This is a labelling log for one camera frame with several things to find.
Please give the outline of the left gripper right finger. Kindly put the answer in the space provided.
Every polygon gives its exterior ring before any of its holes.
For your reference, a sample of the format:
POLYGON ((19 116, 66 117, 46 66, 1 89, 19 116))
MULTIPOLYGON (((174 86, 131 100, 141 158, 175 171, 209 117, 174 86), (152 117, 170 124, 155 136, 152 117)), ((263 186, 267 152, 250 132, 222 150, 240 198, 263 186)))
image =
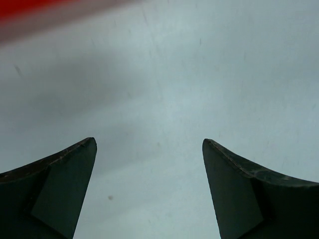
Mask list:
POLYGON ((221 238, 318 238, 317 182, 268 169, 211 139, 202 152, 221 238))

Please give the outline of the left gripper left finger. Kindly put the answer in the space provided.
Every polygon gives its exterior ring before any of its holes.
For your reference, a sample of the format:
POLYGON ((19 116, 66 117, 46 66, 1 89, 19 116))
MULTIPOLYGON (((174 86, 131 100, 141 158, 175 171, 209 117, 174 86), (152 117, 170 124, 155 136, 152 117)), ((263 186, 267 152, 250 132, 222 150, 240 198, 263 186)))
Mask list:
POLYGON ((97 143, 88 137, 58 153, 0 175, 2 239, 74 237, 97 143))

